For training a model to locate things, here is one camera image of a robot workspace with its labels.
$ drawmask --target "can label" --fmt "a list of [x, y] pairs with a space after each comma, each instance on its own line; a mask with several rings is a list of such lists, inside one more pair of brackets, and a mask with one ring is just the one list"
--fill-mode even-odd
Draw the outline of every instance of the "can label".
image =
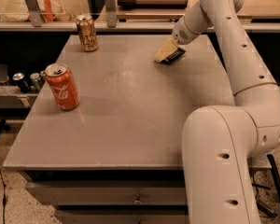
[[77, 16], [77, 32], [83, 50], [94, 51], [98, 49], [94, 20], [91, 15]]
[[79, 105], [79, 94], [70, 68], [65, 64], [54, 63], [46, 68], [46, 81], [58, 107], [71, 110]]
[[51, 87], [51, 90], [53, 94], [59, 99], [59, 100], [65, 100], [68, 99], [68, 85], [63, 85], [61, 88], [58, 87]]

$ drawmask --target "table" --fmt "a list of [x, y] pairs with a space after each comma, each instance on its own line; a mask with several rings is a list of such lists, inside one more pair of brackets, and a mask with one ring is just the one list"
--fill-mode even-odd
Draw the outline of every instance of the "table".
[[167, 35], [99, 35], [84, 52], [70, 36], [80, 105], [59, 109], [46, 83], [4, 162], [63, 223], [185, 223], [181, 130], [205, 105], [234, 105], [206, 35], [170, 66], [154, 55]]

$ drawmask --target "aluminum can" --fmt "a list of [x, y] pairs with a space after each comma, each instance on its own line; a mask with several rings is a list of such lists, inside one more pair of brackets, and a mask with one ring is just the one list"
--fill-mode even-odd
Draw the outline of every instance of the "aluminum can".
[[41, 78], [43, 79], [43, 82], [45, 83], [46, 82], [46, 73], [45, 73], [45, 71], [41, 71], [39, 74], [40, 74]]
[[84, 51], [98, 49], [94, 20], [90, 14], [77, 16], [77, 32]]
[[58, 107], [62, 110], [76, 108], [80, 98], [70, 68], [63, 63], [53, 63], [46, 68], [45, 73]]
[[17, 84], [17, 86], [20, 88], [21, 92], [27, 93], [31, 90], [31, 87], [25, 77], [24, 73], [16, 73], [12, 77], [13, 81]]
[[37, 91], [40, 91], [44, 85], [43, 79], [38, 73], [32, 73], [30, 75], [31, 83], [34, 85]]
[[9, 76], [7, 76], [6, 80], [0, 80], [0, 86], [9, 86], [9, 85], [10, 85]]

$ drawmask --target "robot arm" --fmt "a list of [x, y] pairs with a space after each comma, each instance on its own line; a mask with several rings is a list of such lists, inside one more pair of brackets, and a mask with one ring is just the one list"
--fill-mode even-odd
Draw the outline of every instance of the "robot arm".
[[243, 3], [200, 0], [172, 32], [188, 44], [214, 26], [236, 104], [200, 108], [184, 125], [190, 224], [260, 224], [247, 158], [280, 143], [280, 90], [236, 16]]

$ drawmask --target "floor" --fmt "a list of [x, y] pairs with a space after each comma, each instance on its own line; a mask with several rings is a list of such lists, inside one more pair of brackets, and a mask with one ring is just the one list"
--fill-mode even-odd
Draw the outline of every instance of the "floor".
[[[25, 180], [21, 175], [15, 172], [4, 170], [2, 167], [5, 156], [17, 136], [21, 122], [16, 120], [7, 121], [10, 126], [9, 131], [0, 133], [0, 170], [6, 184], [5, 194], [7, 197], [6, 207], [3, 209], [3, 184], [0, 177], [0, 224], [5, 217], [6, 224], [60, 224], [54, 217], [54, 209], [50, 206], [42, 206], [24, 189]], [[271, 152], [274, 156], [280, 174], [280, 146]], [[262, 212], [262, 224], [280, 224], [280, 203], [276, 200], [276, 190], [273, 184], [273, 178], [270, 171], [257, 172], [254, 181], [270, 189], [255, 189], [255, 194], [261, 198], [270, 209], [276, 214], [276, 217], [266, 217]]]

